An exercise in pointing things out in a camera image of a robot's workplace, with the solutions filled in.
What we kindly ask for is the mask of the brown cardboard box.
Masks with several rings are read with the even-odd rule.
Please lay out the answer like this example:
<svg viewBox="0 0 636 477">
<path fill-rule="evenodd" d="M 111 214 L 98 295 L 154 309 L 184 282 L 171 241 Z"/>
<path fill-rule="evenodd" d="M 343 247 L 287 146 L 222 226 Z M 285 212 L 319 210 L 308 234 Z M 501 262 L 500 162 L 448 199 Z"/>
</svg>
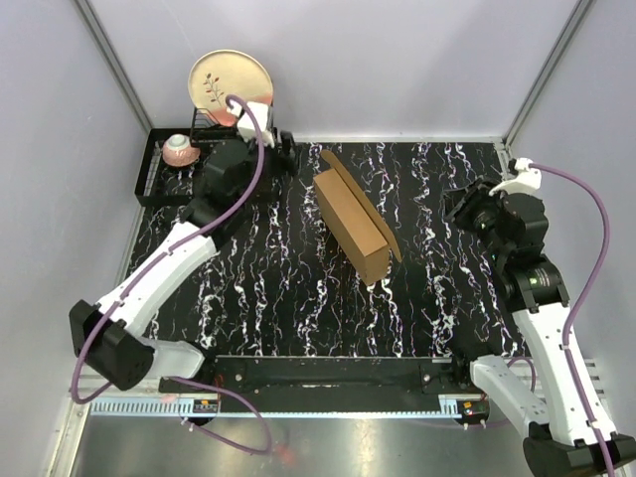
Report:
<svg viewBox="0 0 636 477">
<path fill-rule="evenodd" d="M 313 178 L 321 217 L 361 280 L 370 286 L 389 274 L 390 258 L 402 261 L 394 232 L 351 173 L 330 150 L 329 168 Z"/>
</svg>

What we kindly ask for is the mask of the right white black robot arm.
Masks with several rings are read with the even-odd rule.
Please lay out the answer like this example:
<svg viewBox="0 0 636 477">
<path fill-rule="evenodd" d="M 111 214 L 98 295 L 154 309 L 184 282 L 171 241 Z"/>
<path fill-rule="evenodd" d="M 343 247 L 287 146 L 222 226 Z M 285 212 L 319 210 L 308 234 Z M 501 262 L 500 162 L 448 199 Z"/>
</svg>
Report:
<svg viewBox="0 0 636 477">
<path fill-rule="evenodd" d="M 634 462 L 635 439 L 618 432 L 600 402 L 567 318 L 569 296 L 544 254 L 549 228 L 530 187 L 479 178 L 443 194 L 444 218 L 485 246 L 500 301 L 525 338 L 544 395 L 537 397 L 506 361 L 474 348 L 451 369 L 464 394 L 490 398 L 523 439 L 535 476 L 611 476 Z"/>
</svg>

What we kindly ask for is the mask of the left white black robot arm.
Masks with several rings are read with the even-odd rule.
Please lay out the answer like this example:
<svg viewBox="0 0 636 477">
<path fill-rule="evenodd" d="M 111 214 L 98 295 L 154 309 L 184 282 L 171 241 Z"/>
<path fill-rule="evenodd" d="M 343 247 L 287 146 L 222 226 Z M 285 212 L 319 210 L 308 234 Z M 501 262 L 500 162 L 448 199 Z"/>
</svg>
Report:
<svg viewBox="0 0 636 477">
<path fill-rule="evenodd" d="M 144 337 L 167 299 L 213 258 L 252 217 L 251 206 L 273 202 L 278 182 L 298 172 L 293 135 L 274 134 L 271 146 L 223 137 L 195 175 L 193 196 L 158 248 L 120 285 L 96 303 L 70 311 L 72 342 L 80 366 L 89 365 L 109 385 L 128 391 L 144 379 L 172 379 L 195 394 L 215 381 L 215 355 L 188 341 Z"/>
</svg>

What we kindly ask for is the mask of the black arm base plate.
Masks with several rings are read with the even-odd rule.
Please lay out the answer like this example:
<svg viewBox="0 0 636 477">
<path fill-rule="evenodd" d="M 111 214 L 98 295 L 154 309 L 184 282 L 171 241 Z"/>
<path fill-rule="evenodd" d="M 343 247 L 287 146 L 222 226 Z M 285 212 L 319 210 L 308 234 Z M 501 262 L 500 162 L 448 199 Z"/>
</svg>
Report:
<svg viewBox="0 0 636 477">
<path fill-rule="evenodd" d="M 404 392 L 480 396 L 468 364 L 454 358 L 220 356 L 199 383 L 236 393 L 371 387 Z"/>
</svg>

